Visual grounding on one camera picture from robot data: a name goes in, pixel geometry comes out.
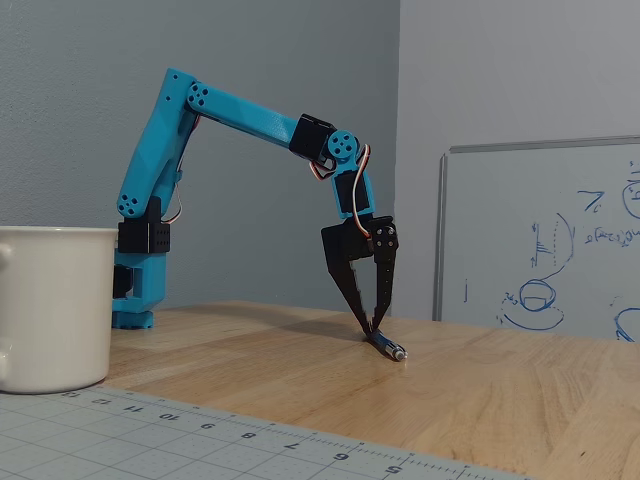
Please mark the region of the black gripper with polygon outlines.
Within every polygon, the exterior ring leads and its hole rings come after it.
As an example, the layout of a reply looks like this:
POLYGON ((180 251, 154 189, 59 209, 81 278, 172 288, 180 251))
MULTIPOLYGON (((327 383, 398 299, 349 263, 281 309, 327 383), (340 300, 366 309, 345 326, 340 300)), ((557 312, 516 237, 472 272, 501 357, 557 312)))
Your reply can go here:
POLYGON ((377 330, 392 299, 396 252, 399 246, 392 216, 363 215, 361 226, 353 218, 321 230, 329 274, 342 293, 365 336, 377 330), (350 261, 373 257, 376 264, 376 306, 371 324, 362 304, 355 271, 350 261))

